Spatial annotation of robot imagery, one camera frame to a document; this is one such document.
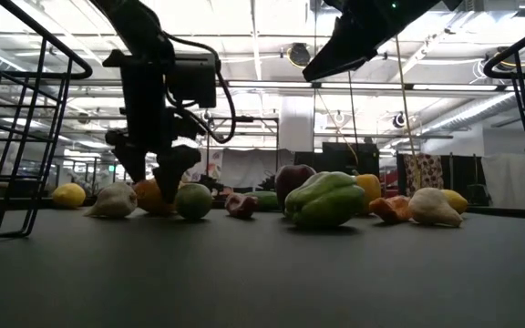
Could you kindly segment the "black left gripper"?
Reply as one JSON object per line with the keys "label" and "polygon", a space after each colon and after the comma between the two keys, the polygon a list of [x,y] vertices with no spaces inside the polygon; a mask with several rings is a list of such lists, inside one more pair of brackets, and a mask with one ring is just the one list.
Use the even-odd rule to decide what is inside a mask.
{"label": "black left gripper", "polygon": [[146,178],[147,152],[157,153],[154,179],[164,202],[174,202],[183,174],[201,161],[198,149],[172,147],[179,137],[195,139],[204,134],[195,119],[165,103],[166,88],[160,66],[113,50],[103,62],[120,71],[127,126],[107,131],[106,142],[134,183]]}

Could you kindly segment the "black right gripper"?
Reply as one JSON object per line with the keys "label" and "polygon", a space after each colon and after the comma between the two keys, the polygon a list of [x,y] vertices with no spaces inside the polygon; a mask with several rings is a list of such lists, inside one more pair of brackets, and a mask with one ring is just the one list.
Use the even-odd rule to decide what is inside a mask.
{"label": "black right gripper", "polygon": [[303,70],[308,82],[357,70],[377,55],[378,46],[442,3],[454,10],[460,1],[343,0],[326,1],[341,15],[329,41]]}

